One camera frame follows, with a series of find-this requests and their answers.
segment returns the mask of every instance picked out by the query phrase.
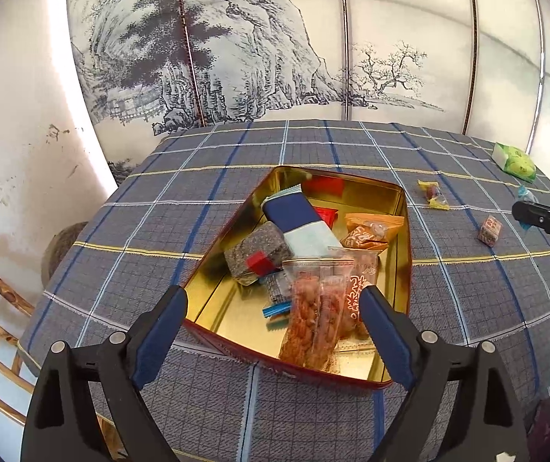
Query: orange snack wrapper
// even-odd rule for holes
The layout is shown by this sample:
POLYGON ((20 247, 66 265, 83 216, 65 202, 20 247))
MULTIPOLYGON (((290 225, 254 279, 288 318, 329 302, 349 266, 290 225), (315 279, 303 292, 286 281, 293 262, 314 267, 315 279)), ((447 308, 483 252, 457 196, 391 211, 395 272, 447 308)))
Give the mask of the orange snack wrapper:
POLYGON ((346 248, 383 251, 405 225, 405 217, 378 214, 346 214, 346 248))

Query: green tissue pack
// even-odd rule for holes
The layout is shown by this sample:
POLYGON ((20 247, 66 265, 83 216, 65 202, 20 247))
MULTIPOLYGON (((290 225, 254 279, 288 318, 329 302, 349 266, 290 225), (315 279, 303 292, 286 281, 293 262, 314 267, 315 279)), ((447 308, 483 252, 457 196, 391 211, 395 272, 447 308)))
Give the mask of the green tissue pack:
POLYGON ((491 158, 505 173, 527 182, 536 179, 536 165, 528 154, 514 146, 495 143, 491 158))

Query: packaged peanut snack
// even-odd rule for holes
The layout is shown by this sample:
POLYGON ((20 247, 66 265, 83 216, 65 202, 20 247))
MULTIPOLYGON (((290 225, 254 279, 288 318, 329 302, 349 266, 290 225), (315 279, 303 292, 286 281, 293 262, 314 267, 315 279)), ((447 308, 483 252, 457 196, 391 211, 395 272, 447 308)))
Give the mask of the packaged peanut snack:
POLYGON ((292 259, 283 262, 291 280, 292 306, 279 359, 323 370, 339 339, 345 290, 354 260, 292 259))
POLYGON ((319 315, 320 268, 314 262, 288 261, 283 269, 291 280, 291 310, 288 330, 279 350, 279 359, 299 367, 304 366, 307 351, 313 343, 319 315))
POLYGON ((388 248, 405 217, 378 214, 346 214, 348 235, 341 240, 346 248, 383 251, 388 248))
POLYGON ((333 255, 354 259, 350 272, 343 305, 343 316, 339 325, 339 338, 347 339, 356 336, 366 339, 369 333, 360 319, 359 297, 363 288, 375 285, 378 280, 379 252, 375 250, 357 250, 332 248, 333 255))
POLYGON ((418 181, 418 185, 425 192, 425 197, 429 203, 430 208, 436 208, 438 210, 450 210, 450 205, 448 205, 448 200, 442 193, 442 189, 439 188, 439 183, 437 182, 424 182, 423 180, 418 181))
POLYGON ((343 316, 348 277, 324 276, 320 280, 320 311, 313 344, 306 356, 305 366, 324 370, 339 341, 339 324, 343 316))

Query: snack package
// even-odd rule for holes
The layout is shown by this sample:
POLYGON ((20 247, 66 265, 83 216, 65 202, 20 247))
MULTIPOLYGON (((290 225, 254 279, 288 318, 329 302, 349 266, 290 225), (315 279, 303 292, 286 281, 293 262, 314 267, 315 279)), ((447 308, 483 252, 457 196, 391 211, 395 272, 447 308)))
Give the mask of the snack package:
POLYGON ((292 305, 279 359, 324 370, 339 340, 339 324, 353 259, 283 262, 291 280, 292 305))
POLYGON ((283 231, 294 257, 325 257, 329 246, 339 246, 326 222, 303 195, 301 185, 282 189, 262 202, 266 218, 283 231))
POLYGON ((494 247, 497 239, 500 237, 502 223, 493 216, 488 216, 480 226, 478 239, 489 247, 494 247))
POLYGON ((291 256, 283 233, 272 222, 265 222, 224 252, 232 277, 243 286, 277 271, 282 261, 291 256))
MULTIPOLYGON (((535 197, 535 195, 525 186, 519 186, 519 189, 517 191, 517 196, 518 196, 517 201, 526 201, 528 203, 538 203, 538 199, 535 197)), ((531 227, 530 224, 526 224, 524 222, 519 222, 519 225, 523 229, 523 231, 527 231, 531 227)))
POLYGON ((425 182, 423 180, 419 180, 418 185, 425 192, 425 197, 429 202, 430 208, 450 210, 448 200, 446 200, 446 197, 442 194, 442 190, 439 188, 439 184, 437 182, 425 182))
POLYGON ((346 288, 343 316, 339 326, 339 338, 347 339, 356 336, 359 339, 367 339, 369 332, 360 319, 358 302, 362 289, 377 283, 379 252, 347 248, 333 248, 332 250, 336 256, 352 257, 354 259, 354 266, 350 272, 346 288))
POLYGON ((383 251, 405 224, 400 216, 346 214, 348 235, 341 240, 346 248, 383 251))
POLYGON ((273 319, 276 316, 284 315, 289 313, 289 310, 292 309, 292 303, 290 301, 280 302, 279 304, 270 305, 265 307, 262 310, 262 314, 265 318, 273 319))
POLYGON ((536 179, 536 165, 531 157, 514 146, 495 143, 491 158, 505 173, 519 179, 533 182, 536 179))
POLYGON ((314 207, 314 210, 320 216, 329 228, 333 228, 334 221, 337 220, 339 213, 334 208, 314 207))
POLYGON ((324 370, 327 367, 339 341, 339 325, 349 280, 345 275, 322 274, 319 316, 313 343, 305 362, 305 366, 313 370, 324 370))
POLYGON ((292 307, 279 359, 302 367, 313 343, 319 315, 320 267, 315 263, 292 265, 288 266, 286 274, 292 280, 292 307))
POLYGON ((292 298, 289 279, 284 271, 277 271, 259 279, 260 284, 268 290, 273 304, 288 302, 292 298))

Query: table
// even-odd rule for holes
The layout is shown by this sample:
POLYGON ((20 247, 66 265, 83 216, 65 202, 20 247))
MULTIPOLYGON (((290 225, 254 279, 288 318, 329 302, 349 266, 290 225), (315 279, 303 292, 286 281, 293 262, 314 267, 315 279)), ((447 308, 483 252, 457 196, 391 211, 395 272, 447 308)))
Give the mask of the table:
MULTIPOLYGON (((525 232, 510 208, 520 182, 492 162, 492 144, 448 132, 343 121, 226 124, 164 138, 83 230, 20 339, 37 373, 50 345, 102 342, 185 283, 249 192, 274 166, 330 169, 405 188, 414 258, 410 316, 448 342, 491 339, 526 412, 550 394, 550 236, 525 232), (451 205, 427 207, 418 180, 451 205), (489 248, 488 214, 503 223, 489 248)), ((550 180, 529 186, 550 205, 550 180)), ((97 386, 96 410, 109 417, 97 386)), ((397 384, 351 393, 240 363, 181 329, 143 397, 175 450, 216 461, 365 461, 394 418, 397 384)), ((423 456, 435 455, 455 396, 423 456)))

